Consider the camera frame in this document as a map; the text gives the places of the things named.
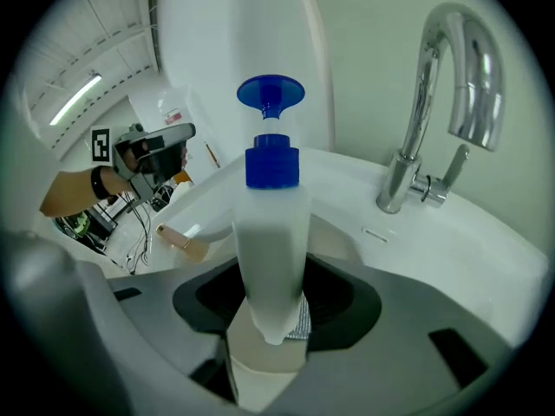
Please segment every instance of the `chrome faucet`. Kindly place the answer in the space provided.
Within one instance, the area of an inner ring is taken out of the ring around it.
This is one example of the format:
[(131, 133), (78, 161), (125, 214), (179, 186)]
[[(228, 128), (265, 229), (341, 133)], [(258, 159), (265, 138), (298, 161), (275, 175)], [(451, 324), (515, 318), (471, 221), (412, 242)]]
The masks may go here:
[(443, 179), (419, 174), (418, 150), (447, 44), (454, 59), (454, 104), (448, 131), (489, 151), (497, 146), (504, 102), (500, 52), (489, 30), (469, 8), (441, 4), (424, 24), (407, 135), (402, 148), (394, 152), (376, 200), (385, 212), (398, 212), (408, 192), (418, 195), (422, 202), (442, 205), (468, 159), (468, 146), (461, 145)]

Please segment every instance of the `blue bottle cap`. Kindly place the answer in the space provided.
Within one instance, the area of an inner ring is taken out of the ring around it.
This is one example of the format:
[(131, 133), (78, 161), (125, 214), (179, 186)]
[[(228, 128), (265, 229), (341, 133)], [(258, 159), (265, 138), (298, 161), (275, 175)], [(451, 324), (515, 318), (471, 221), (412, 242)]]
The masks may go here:
[(247, 107), (262, 111), (262, 118), (279, 119), (279, 115), (304, 98), (304, 88), (298, 81), (284, 75), (259, 75), (244, 81), (237, 98)]
[[(260, 75), (245, 81), (237, 90), (238, 99), (262, 112), (263, 119), (278, 118), (288, 107), (304, 98), (304, 88), (283, 75)], [(246, 184), (260, 190), (298, 186), (298, 149), (289, 137), (262, 134), (254, 138), (254, 147), (245, 150)]]

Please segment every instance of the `faucet handle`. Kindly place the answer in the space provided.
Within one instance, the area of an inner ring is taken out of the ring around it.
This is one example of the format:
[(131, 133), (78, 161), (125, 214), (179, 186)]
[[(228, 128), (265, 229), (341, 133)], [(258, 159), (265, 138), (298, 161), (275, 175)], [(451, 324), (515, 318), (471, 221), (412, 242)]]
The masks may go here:
[(454, 154), (453, 160), (451, 160), (451, 165), (449, 165), (445, 176), (443, 176), (443, 179), (441, 180), (441, 184), (447, 192), (451, 191), (451, 187), (453, 186), (455, 180), (459, 177), (462, 167), (468, 160), (469, 153), (470, 150), (468, 149), (468, 146), (463, 144), (459, 146), (457, 152)]
[(470, 150), (467, 145), (460, 145), (443, 179), (432, 176), (422, 176), (416, 173), (412, 185), (409, 188), (409, 192), (418, 195), (422, 202), (426, 202), (432, 206), (442, 206), (455, 180), (459, 177), (462, 167), (468, 160), (469, 153)]

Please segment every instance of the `black slot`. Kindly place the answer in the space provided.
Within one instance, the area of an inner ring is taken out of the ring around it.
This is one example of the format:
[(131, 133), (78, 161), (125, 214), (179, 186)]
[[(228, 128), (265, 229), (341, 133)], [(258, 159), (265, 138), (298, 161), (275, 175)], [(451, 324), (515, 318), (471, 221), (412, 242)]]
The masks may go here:
[(220, 398), (237, 404), (225, 364), (218, 364), (214, 359), (210, 359), (197, 368), (190, 377)]
[(461, 388), (486, 372), (487, 364), (454, 329), (441, 329), (428, 336)]
[(131, 297), (135, 297), (142, 294), (142, 291), (136, 288), (125, 288), (120, 289), (119, 291), (114, 291), (114, 296), (118, 302), (125, 301), (126, 299), (131, 299)]
[[(312, 328), (310, 352), (352, 347), (382, 312), (374, 288), (311, 256), (304, 266), (303, 290)], [(173, 294), (173, 306), (195, 331), (223, 336), (243, 299), (245, 286), (233, 259), (181, 284)]]

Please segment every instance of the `fluorescent light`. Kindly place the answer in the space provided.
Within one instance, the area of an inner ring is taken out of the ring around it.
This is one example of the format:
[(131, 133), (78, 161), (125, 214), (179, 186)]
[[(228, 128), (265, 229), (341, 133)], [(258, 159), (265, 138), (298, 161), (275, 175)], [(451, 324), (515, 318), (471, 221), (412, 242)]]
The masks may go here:
[(52, 121), (50, 122), (50, 125), (55, 125), (56, 123), (58, 123), (60, 119), (63, 117), (63, 115), (66, 114), (69, 111), (69, 109), (73, 107), (75, 103), (79, 99), (81, 99), (83, 95), (87, 91), (89, 91), (94, 85), (96, 85), (96, 83), (98, 83), (101, 79), (102, 77), (100, 77), (99, 75), (95, 75), (95, 77), (93, 77), (90, 81), (88, 81), (88, 83), (83, 88), (81, 88), (76, 95), (74, 95), (71, 99), (69, 99), (69, 102), (63, 106), (60, 112), (55, 115), (55, 118), (52, 119)]

